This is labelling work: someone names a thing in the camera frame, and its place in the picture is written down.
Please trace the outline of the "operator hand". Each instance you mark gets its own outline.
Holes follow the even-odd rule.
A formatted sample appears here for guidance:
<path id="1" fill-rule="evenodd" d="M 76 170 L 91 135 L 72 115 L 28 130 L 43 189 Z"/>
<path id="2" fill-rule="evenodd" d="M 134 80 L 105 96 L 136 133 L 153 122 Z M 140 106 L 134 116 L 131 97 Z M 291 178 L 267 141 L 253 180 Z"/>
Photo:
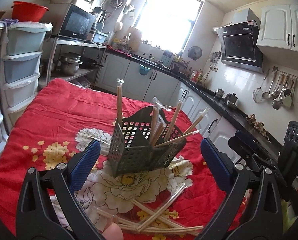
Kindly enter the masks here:
<path id="1" fill-rule="evenodd" d="M 124 235 L 122 229 L 114 222 L 108 222 L 102 233 L 106 240 L 123 240 Z"/>

